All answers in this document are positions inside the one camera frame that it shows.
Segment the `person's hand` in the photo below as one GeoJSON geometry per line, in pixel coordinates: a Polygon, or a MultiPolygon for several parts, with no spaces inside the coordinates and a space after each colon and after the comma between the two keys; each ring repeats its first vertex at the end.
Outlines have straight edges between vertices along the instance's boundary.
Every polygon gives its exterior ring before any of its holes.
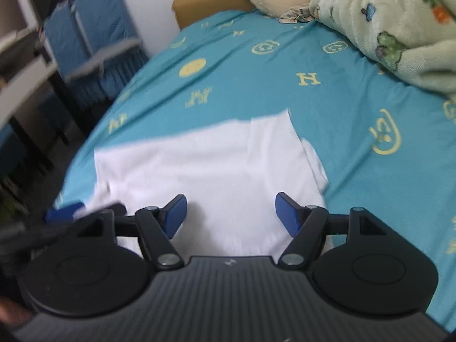
{"type": "Polygon", "coordinates": [[[33,318],[33,313],[19,304],[6,299],[0,299],[0,320],[9,327],[19,327],[33,318]]]}

